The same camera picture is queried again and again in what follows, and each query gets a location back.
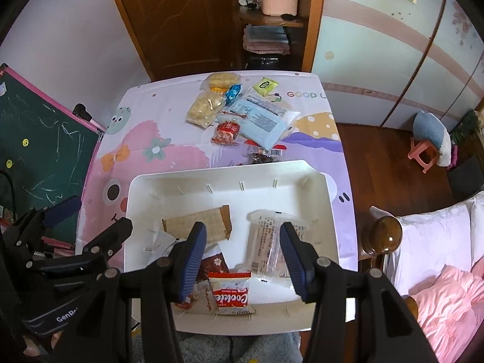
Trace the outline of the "pastel wardrobe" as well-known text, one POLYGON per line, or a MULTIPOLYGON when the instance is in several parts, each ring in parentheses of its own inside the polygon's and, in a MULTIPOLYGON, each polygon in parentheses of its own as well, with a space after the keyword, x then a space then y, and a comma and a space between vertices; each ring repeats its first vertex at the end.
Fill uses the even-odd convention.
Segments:
POLYGON ((458 0, 324 0, 312 70, 340 123, 452 128, 483 101, 483 37, 458 0))

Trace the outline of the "stack of folded cloths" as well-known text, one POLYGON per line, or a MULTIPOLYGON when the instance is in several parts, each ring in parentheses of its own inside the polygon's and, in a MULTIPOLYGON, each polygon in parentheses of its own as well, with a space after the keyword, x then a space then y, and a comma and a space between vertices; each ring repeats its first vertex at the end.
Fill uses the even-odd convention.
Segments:
POLYGON ((246 25, 243 48, 255 54, 290 54, 289 38, 281 26, 246 25))

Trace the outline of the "white red cookies packet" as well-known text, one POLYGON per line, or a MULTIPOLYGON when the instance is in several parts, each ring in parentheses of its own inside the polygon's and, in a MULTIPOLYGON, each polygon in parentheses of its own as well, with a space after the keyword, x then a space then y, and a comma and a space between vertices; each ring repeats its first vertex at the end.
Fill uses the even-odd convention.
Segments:
POLYGON ((218 315, 251 315, 255 310, 249 304, 250 272, 208 274, 218 315))

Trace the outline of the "green yellow small packet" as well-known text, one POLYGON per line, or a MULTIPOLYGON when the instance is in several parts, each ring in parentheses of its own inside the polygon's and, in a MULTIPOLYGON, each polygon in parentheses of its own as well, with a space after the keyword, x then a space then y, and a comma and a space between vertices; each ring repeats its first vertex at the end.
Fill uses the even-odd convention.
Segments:
POLYGON ((278 87, 279 83, 275 80, 269 79, 267 77, 262 77, 258 83, 255 83, 252 88, 253 90, 261 95, 262 97, 266 97, 269 95, 274 89, 278 87))

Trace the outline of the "long cracker pack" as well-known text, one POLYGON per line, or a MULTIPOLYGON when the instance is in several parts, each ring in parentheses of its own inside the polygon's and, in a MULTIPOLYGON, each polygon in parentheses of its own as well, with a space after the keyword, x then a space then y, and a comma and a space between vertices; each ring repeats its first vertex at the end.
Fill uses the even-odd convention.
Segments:
POLYGON ((162 219, 162 226, 164 231, 174 238, 188 238, 190 231, 197 222, 205 225, 208 244, 228 240, 231 236, 231 213, 228 205, 189 215, 162 219))

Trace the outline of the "pink blanket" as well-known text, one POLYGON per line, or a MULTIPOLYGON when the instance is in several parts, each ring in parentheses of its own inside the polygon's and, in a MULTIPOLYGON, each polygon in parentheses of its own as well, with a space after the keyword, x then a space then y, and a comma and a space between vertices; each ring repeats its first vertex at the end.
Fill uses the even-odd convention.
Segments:
POLYGON ((483 260, 469 272, 445 266, 435 283, 412 299, 437 360, 457 361, 483 322, 483 260))

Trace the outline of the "cartoon printed tablecloth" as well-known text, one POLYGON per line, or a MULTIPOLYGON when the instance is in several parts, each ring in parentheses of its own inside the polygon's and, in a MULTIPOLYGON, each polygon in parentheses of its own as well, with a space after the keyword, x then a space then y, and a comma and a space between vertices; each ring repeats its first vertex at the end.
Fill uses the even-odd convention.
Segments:
MULTIPOLYGON (((262 78, 277 87, 267 100, 298 112, 277 144, 283 161, 304 160, 326 177, 332 201, 340 264, 357 268, 355 209, 340 133, 320 79, 309 73, 247 70, 243 91, 262 78)), ((138 175, 244 165, 248 143, 212 142, 214 128, 200 128, 186 113, 202 91, 206 75, 182 76, 129 89, 108 123, 93 156, 82 195, 75 251, 126 214, 131 181, 138 175)))

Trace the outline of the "dark snack with barcode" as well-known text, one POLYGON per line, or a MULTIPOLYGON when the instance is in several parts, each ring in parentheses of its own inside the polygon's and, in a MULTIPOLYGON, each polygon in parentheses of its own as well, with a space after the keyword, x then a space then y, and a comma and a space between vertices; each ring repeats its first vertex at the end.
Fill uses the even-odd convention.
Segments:
POLYGON ((280 162, 287 149, 284 144, 276 144, 270 150, 266 150, 250 139, 245 140, 244 145, 245 156, 251 165, 280 162))

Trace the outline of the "clear bag brown pastry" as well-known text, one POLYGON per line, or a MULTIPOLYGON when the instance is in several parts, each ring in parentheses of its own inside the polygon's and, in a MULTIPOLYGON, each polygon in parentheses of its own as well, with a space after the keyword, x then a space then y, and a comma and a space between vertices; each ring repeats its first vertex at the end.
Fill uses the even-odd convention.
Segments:
POLYGON ((192 293, 182 303, 176 303, 175 306, 188 311, 190 314, 213 314, 217 309, 217 304, 209 281, 204 280, 196 283, 192 293))

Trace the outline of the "pink plastic stool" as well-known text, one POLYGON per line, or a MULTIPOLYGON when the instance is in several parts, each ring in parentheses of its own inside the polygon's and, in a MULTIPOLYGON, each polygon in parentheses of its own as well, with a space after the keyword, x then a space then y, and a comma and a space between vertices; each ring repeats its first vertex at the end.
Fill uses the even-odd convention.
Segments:
POLYGON ((410 150, 407 155, 409 160, 417 162, 422 168, 423 174, 426 174, 438 160, 438 151, 434 144, 428 140, 410 139, 410 150))

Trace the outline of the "white blue wrapper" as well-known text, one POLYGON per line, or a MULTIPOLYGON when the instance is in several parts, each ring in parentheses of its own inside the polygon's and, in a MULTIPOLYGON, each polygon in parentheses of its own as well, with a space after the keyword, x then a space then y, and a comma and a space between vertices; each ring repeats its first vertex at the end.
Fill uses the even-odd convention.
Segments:
POLYGON ((168 257, 173 247, 183 241, 183 238, 175 238, 163 230, 159 231, 147 265, 151 265, 161 257, 168 257))

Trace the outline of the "clear bag yellow puffs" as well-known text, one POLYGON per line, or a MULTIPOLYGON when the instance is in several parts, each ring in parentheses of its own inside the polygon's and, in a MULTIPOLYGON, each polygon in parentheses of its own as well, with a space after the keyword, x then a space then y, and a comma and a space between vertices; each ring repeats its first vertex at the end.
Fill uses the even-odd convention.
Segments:
POLYGON ((226 104, 226 97, 211 90, 203 90, 186 113, 185 119, 195 126, 208 128, 226 104))

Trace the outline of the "yellow snack bag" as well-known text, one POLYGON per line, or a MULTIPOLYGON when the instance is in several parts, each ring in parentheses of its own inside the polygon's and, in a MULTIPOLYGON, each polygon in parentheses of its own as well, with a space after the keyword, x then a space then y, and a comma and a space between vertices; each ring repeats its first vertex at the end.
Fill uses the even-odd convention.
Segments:
POLYGON ((235 72, 215 72, 201 83, 200 89, 225 93, 231 86, 240 83, 241 77, 235 72))

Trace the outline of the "dark red chocolate packet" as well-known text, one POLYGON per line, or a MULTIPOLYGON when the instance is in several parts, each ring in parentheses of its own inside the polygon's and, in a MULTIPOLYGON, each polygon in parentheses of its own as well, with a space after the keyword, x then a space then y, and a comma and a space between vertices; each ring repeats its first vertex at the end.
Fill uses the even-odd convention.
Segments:
POLYGON ((198 269, 197 282, 208 279, 210 273, 228 273, 225 258, 219 244, 211 244, 205 248, 200 266, 198 269))

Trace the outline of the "wooden shelf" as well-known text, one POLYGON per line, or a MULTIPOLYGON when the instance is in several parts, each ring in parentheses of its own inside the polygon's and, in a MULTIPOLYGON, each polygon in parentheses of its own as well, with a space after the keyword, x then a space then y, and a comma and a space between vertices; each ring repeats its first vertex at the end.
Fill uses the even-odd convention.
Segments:
POLYGON ((312 70, 324 0, 298 0, 296 16, 266 16, 261 0, 235 0, 236 23, 239 25, 241 66, 246 70, 312 70), (289 38, 290 54, 255 54, 244 50, 246 25, 270 25, 284 28, 289 38))

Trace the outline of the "brown wooden door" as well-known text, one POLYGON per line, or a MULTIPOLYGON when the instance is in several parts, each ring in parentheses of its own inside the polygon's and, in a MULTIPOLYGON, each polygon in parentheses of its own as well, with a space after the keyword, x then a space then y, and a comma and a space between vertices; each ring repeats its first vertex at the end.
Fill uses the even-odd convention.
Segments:
POLYGON ((114 0, 152 81, 239 70, 237 0, 114 0))

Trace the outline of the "small blue candy wrapper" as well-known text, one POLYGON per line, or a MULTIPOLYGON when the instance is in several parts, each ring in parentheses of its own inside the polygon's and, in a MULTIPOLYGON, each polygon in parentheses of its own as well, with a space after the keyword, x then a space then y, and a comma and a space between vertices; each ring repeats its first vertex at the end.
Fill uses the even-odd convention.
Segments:
POLYGON ((225 92, 225 99, 226 99, 226 106, 232 104, 237 97, 239 97, 241 92, 241 84, 236 83, 233 84, 229 89, 225 92))

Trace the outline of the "blue white cushion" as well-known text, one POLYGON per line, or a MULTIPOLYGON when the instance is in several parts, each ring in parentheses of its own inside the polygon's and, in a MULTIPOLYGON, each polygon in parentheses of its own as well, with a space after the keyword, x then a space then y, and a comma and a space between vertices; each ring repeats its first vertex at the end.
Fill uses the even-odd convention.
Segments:
POLYGON ((413 134, 415 139, 429 140, 438 152, 437 165, 448 167, 452 158, 450 134, 443 123, 431 112, 420 111, 414 117, 413 134))

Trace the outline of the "light blue snack bag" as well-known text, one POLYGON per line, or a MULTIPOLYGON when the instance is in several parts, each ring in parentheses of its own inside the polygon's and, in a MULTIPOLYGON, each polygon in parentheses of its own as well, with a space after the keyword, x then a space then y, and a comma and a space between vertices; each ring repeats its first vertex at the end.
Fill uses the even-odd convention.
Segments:
POLYGON ((240 95, 218 113, 215 122, 235 122, 239 133, 270 150, 292 125, 300 112, 281 102, 273 103, 257 94, 240 95))

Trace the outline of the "wooden bed post knob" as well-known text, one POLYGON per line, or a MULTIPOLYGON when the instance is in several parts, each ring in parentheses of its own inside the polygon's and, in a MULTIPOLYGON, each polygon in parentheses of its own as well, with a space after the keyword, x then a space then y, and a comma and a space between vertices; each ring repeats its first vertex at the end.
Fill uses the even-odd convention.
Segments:
POLYGON ((361 245, 363 251, 370 255, 388 255, 401 244, 403 230, 400 222, 391 216, 383 216, 374 221, 369 229, 363 231, 361 245))

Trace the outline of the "white printed snack packet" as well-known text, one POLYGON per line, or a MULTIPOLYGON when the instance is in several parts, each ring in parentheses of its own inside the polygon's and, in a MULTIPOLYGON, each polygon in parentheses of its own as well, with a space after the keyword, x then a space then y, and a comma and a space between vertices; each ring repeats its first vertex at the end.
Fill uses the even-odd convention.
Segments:
POLYGON ((293 215, 268 210, 257 210, 249 214, 254 237, 250 252, 250 265, 253 275, 274 279, 289 279, 289 270, 280 247, 280 227, 290 222, 299 238, 309 236, 312 221, 293 215))

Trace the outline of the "small red snack packet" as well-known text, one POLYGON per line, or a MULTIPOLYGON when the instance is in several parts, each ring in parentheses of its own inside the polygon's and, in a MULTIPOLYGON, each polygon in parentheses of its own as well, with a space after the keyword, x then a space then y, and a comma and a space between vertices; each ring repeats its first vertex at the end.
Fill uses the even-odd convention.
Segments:
POLYGON ((236 145, 236 139, 240 132, 240 124, 235 120, 226 120, 219 123, 211 138, 211 142, 221 146, 236 145))

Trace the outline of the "green chalkboard pink frame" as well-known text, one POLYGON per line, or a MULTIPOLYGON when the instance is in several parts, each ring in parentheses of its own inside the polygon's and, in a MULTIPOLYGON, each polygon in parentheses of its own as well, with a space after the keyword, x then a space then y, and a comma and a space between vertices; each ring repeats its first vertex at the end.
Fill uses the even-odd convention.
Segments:
POLYGON ((81 196, 103 132, 1 66, 1 221, 81 196))

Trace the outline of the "white pillow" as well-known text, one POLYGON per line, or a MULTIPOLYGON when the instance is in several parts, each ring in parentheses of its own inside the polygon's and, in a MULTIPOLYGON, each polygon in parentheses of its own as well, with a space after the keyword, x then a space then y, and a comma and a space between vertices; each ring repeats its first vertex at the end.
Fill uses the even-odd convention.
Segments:
POLYGON ((437 211, 396 216, 400 246, 383 272, 401 295, 429 288, 444 266, 470 271, 483 258, 483 192, 437 211))

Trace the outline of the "white plastic tray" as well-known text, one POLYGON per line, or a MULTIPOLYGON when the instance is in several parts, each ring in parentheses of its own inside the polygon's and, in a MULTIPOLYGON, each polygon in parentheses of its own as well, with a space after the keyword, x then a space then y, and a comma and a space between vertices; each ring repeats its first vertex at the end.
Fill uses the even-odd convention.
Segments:
MULTIPOLYGON (((133 231, 124 244, 124 268, 132 271, 147 265, 162 220, 227 205, 232 232, 220 247, 231 269, 249 264, 254 236, 249 214, 267 210, 312 222, 308 241, 318 254, 356 270, 355 213, 345 211, 349 225, 338 221, 330 187, 329 177, 305 161, 139 175, 129 186, 126 216, 133 231)), ((302 302, 292 288, 251 279, 249 304, 255 312, 238 316, 207 312, 203 303, 189 311, 175 307, 175 328, 186 333, 249 336, 311 327, 314 307, 302 302)))

